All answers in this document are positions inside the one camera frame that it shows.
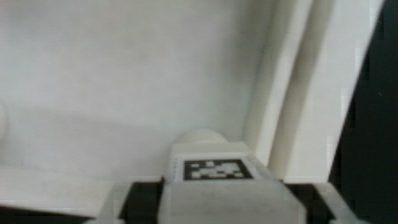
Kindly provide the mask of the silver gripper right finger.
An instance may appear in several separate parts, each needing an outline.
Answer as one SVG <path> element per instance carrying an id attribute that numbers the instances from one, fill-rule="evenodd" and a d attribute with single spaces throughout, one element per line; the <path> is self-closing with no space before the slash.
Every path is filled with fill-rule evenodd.
<path id="1" fill-rule="evenodd" d="M 315 189 L 323 199 L 327 208 L 331 209 L 331 213 L 334 215 L 329 224 L 371 224 L 357 217 L 334 185 L 331 183 L 316 183 Z"/>

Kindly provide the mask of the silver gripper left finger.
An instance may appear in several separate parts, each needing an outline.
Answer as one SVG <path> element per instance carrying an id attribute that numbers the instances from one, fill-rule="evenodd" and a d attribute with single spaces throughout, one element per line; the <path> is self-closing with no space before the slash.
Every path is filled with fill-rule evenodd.
<path id="1" fill-rule="evenodd" d="M 132 182 L 87 181 L 84 199 L 87 200 L 85 214 L 91 219 L 84 224 L 124 224 L 121 212 L 132 185 Z"/>

